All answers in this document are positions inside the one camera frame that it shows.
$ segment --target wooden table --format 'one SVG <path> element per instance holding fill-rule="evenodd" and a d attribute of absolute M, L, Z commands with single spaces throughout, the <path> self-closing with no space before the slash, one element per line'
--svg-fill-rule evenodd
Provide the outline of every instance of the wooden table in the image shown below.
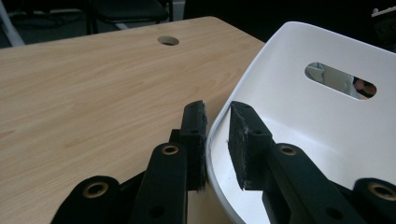
<path fill-rule="evenodd" d="M 188 103 L 210 127 L 262 46 L 207 17 L 1 49 L 1 223 L 50 223 L 80 181 L 144 171 Z M 210 186 L 189 193 L 188 221 L 229 222 Z"/>

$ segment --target screw hole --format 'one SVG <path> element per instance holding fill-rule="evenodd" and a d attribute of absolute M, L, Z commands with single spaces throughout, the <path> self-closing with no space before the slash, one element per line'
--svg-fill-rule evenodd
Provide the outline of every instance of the screw hole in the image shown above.
<path fill-rule="evenodd" d="M 102 196 L 107 190 L 108 184 L 106 182 L 95 182 L 88 185 L 82 192 L 82 195 L 85 198 L 92 199 Z"/>
<path fill-rule="evenodd" d="M 369 190 L 378 198 L 388 201 L 396 201 L 396 192 L 385 185 L 370 183 Z"/>
<path fill-rule="evenodd" d="M 155 206 L 148 211 L 149 215 L 154 218 L 163 216 L 165 213 L 165 208 L 163 206 Z"/>
<path fill-rule="evenodd" d="M 296 149 L 290 148 L 290 147 L 282 147 L 280 149 L 280 152 L 282 152 L 283 154 L 285 154 L 287 156 L 294 156 L 297 154 Z"/>
<path fill-rule="evenodd" d="M 343 214 L 335 208 L 326 208 L 326 213 L 329 217 L 336 220 L 342 220 L 344 218 Z"/>
<path fill-rule="evenodd" d="M 254 134 L 262 134 L 262 130 L 254 130 L 253 133 Z"/>
<path fill-rule="evenodd" d="M 176 146 L 165 146 L 163 147 L 163 154 L 170 156 L 178 153 L 178 147 Z"/>

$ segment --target black plastic part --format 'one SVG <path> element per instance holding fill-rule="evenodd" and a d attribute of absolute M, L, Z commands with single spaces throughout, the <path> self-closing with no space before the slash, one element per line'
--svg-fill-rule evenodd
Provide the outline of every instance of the black plastic part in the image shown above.
<path fill-rule="evenodd" d="M 180 130 L 173 130 L 169 142 L 182 144 L 187 149 L 187 190 L 205 187 L 205 104 L 196 101 L 184 107 Z"/>
<path fill-rule="evenodd" d="M 157 146 L 128 223 L 186 223 L 186 171 L 186 148 L 176 143 Z"/>
<path fill-rule="evenodd" d="M 80 182 L 64 200 L 51 223 L 126 223 L 143 175 L 136 175 L 122 185 L 109 176 L 94 176 Z"/>
<path fill-rule="evenodd" d="M 263 151 L 274 143 L 272 134 L 250 105 L 231 102 L 228 148 L 241 189 L 263 190 L 271 176 L 262 164 Z"/>
<path fill-rule="evenodd" d="M 365 223 L 300 148 L 275 144 L 265 161 L 288 203 L 290 223 Z"/>
<path fill-rule="evenodd" d="M 119 182 L 108 176 L 94 176 L 79 183 L 62 203 L 53 224 L 110 223 L 117 212 Z"/>
<path fill-rule="evenodd" d="M 351 201 L 369 223 L 396 223 L 396 186 L 376 178 L 355 183 Z"/>
<path fill-rule="evenodd" d="M 350 190 L 328 180 L 300 148 L 275 144 L 250 105 L 231 103 L 228 145 L 239 186 L 263 191 L 271 223 L 365 223 L 346 198 Z"/>

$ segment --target wood grain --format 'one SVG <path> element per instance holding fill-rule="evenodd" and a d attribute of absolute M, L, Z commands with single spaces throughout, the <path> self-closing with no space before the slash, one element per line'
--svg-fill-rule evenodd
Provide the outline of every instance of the wood grain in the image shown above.
<path fill-rule="evenodd" d="M 210 127 L 262 46 L 207 17 L 1 49 L 1 222 L 50 223 L 83 179 L 142 172 L 190 102 Z M 229 221 L 210 186 L 190 196 L 189 223 Z"/>

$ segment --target handle cutout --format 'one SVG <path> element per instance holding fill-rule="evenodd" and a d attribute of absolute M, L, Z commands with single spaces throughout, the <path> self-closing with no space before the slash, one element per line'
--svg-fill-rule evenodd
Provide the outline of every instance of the handle cutout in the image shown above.
<path fill-rule="evenodd" d="M 376 86 L 373 83 L 324 63 L 310 63 L 305 68 L 305 75 L 319 84 L 359 100 L 367 100 L 376 94 Z"/>

